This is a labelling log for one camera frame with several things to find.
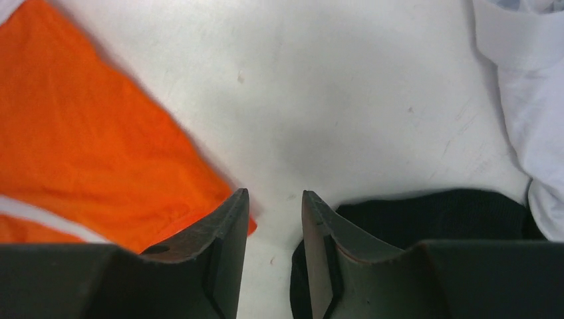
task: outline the white fabric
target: white fabric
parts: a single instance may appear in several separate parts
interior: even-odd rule
[[[533,178],[533,216],[548,239],[564,241],[564,12],[554,12],[561,1],[530,1],[515,10],[507,1],[474,0],[476,36],[498,65],[509,140]]]
[[[0,0],[0,25],[19,7],[23,0]]]
[[[478,48],[500,68],[538,70],[564,57],[564,11],[526,13],[488,0],[474,0],[474,8]]]
[[[109,243],[101,235],[75,222],[59,217],[50,211],[0,195],[0,215],[32,221],[45,227],[73,235],[87,243]]]

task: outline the white stripe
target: white stripe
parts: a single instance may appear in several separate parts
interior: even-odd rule
[[[90,229],[59,217],[50,211],[35,207],[0,195],[0,215],[8,215],[28,221],[34,221],[48,228],[76,236],[87,243],[109,243],[110,241]]]

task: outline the white surface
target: white surface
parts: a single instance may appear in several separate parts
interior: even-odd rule
[[[240,318],[291,317],[304,189],[331,205],[454,186],[523,200],[470,0],[58,2],[249,188]]]

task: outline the white reflective stripe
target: white reflective stripe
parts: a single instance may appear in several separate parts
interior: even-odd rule
[[[48,228],[73,235],[88,243],[109,243],[90,229],[59,217],[50,211],[0,195],[0,214],[33,221]]]
[[[23,0],[0,0],[0,25],[19,7]]]

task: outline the small hole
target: small hole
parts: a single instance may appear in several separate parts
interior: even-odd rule
[[[154,254],[160,254],[160,253],[164,253],[165,251],[169,251],[170,247],[167,245],[153,245],[147,249],[145,249],[145,251],[143,251],[143,253],[141,253],[141,255],[154,255]]]

